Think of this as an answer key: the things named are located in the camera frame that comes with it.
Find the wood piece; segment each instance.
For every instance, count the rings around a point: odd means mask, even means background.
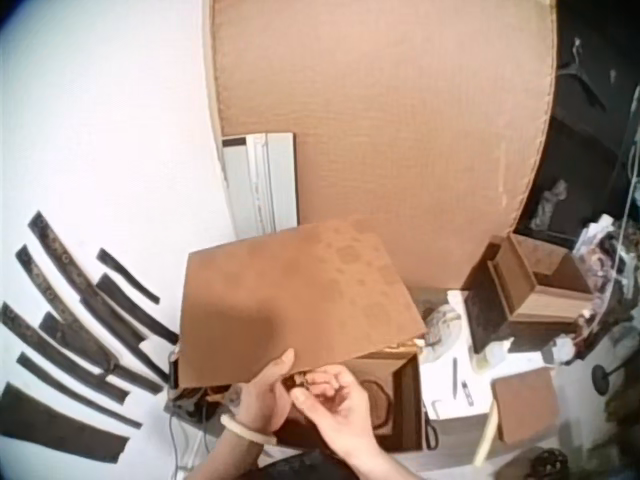
[[[126,400],[129,392],[94,375],[62,353],[6,303],[2,304],[2,324],[36,353],[83,385],[120,405]]]
[[[522,442],[555,425],[559,407],[550,369],[499,378],[492,388],[505,443]]]
[[[120,309],[131,318],[139,322],[143,327],[147,328],[154,335],[163,338],[171,345],[178,344],[178,334],[158,320],[149,315],[144,309],[136,304],[131,298],[120,288],[120,286],[106,273],[104,273],[96,288],[100,290],[109,300],[116,304]]]
[[[78,337],[78,345],[86,350],[87,356],[99,359],[100,368],[107,373],[119,363],[118,358],[108,348],[102,345],[93,334],[87,330],[82,322],[73,314],[58,292],[51,286],[42,269],[31,256],[29,249],[23,245],[16,253],[18,263],[22,266],[31,282],[36,286],[53,311],[62,319],[66,328]]]
[[[489,450],[491,450],[491,444],[493,443],[493,439],[496,436],[496,432],[498,431],[498,405],[495,400],[491,402],[491,407],[489,408],[489,416],[487,417],[487,424],[484,427],[482,432],[482,437],[480,438],[480,443],[478,444],[478,450],[476,450],[476,454],[473,457],[473,466],[480,467],[487,459],[487,455],[489,455]]]
[[[160,305],[160,297],[151,293],[151,291],[142,285],[136,277],[134,277],[129,270],[127,270],[124,265],[122,265],[118,260],[115,259],[113,255],[107,252],[104,248],[101,248],[98,251],[98,261],[102,263],[105,267],[110,268],[118,275],[120,275],[129,285],[135,288],[138,292],[140,292],[144,297],[146,297],[150,302],[155,303],[156,305]]]
[[[57,378],[55,378],[53,375],[47,372],[44,368],[42,368],[40,365],[34,362],[33,359],[29,357],[29,355],[27,355],[25,352],[20,353],[20,356],[18,357],[18,360],[16,362],[18,363],[18,365],[20,365],[22,368],[27,370],[29,373],[31,373],[33,376],[38,378],[43,383],[46,383],[54,390],[57,390],[58,392],[62,393],[63,395],[66,395],[70,399],[75,400],[78,403],[81,403],[85,407],[91,408],[96,412],[100,412],[103,415],[106,415],[107,417],[111,417],[115,420],[118,420],[119,422],[124,423],[125,425],[128,425],[133,428],[137,428],[138,430],[142,428],[142,424],[140,422],[132,420],[129,417],[125,417],[124,415],[120,415],[119,413],[114,412],[113,410],[109,410],[106,407],[103,407],[99,403],[94,402],[93,400],[85,397],[84,395],[80,395],[79,393],[74,392],[69,387],[67,387],[64,383],[59,381]]]
[[[139,348],[140,343],[145,339],[144,335],[102,298],[41,212],[37,212],[33,216],[29,222],[29,229],[36,236],[56,269],[80,296],[80,303],[87,311],[124,345],[138,361],[164,383],[167,383],[169,379],[167,373]]]
[[[91,365],[107,371],[107,365],[104,364],[102,357],[95,356],[95,350],[87,349],[83,339],[75,331],[69,329],[66,324],[60,322],[55,315],[46,312],[38,328],[59,347],[78,355]],[[130,370],[121,363],[114,366],[111,374],[153,395],[157,395],[164,389],[162,385],[138,372]]]
[[[129,441],[54,410],[11,383],[0,398],[0,435],[104,463],[117,463]]]

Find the finger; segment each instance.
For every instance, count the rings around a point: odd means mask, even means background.
[[[316,383],[309,385],[309,391],[314,395],[322,395],[325,397],[333,397],[336,394],[336,389],[328,383]]]
[[[296,387],[289,394],[298,410],[318,427],[329,425],[334,421],[329,411],[304,388]]]
[[[315,370],[320,373],[328,373],[333,375],[340,386],[342,387],[350,387],[352,385],[359,385],[356,377],[353,376],[353,373],[349,371],[347,367],[344,365],[326,365],[324,367],[320,367]]]
[[[294,359],[295,353],[293,348],[290,348],[280,358],[276,358],[264,367],[253,381],[264,385],[277,382],[291,370]]]
[[[310,385],[314,383],[328,383],[335,389],[340,388],[340,384],[338,383],[336,376],[331,373],[318,372],[316,370],[313,372],[306,373],[304,375],[304,378],[307,381],[307,383]]]

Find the hand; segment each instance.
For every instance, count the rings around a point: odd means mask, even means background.
[[[342,365],[329,365],[307,373],[309,390],[294,388],[291,398],[320,431],[329,447],[347,463],[377,455],[371,426],[369,396]]]
[[[282,426],[289,410],[291,398],[282,386],[294,360],[292,348],[262,370],[246,384],[240,384],[240,406],[236,420],[254,432],[269,435]]]

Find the small object in hand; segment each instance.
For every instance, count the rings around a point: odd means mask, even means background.
[[[303,372],[294,373],[282,379],[282,386],[287,392],[290,392],[296,387],[302,387],[308,389],[309,383]]]
[[[464,396],[467,398],[467,404],[470,407],[473,407],[473,397],[471,396],[471,391],[469,390],[469,385],[467,385],[466,380],[462,381],[462,391],[464,392]]]

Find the cardboard edge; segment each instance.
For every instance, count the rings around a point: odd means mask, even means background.
[[[531,174],[527,178],[525,189],[520,195],[518,201],[518,208],[514,209],[513,216],[511,218],[511,228],[507,233],[511,233],[518,225],[520,215],[524,209],[525,202],[531,192],[531,186],[535,180],[536,172],[540,166],[540,160],[542,159],[542,153],[546,144],[547,133],[549,131],[549,125],[551,124],[551,113],[553,110],[553,97],[556,89],[556,69],[558,62],[558,18],[555,0],[550,0],[545,3],[545,8],[549,9],[549,29],[551,30],[551,63],[549,64],[549,91],[547,92],[547,105],[544,111],[544,120],[542,122],[542,129],[540,130],[540,138],[538,139],[538,147],[536,154],[531,161]]]

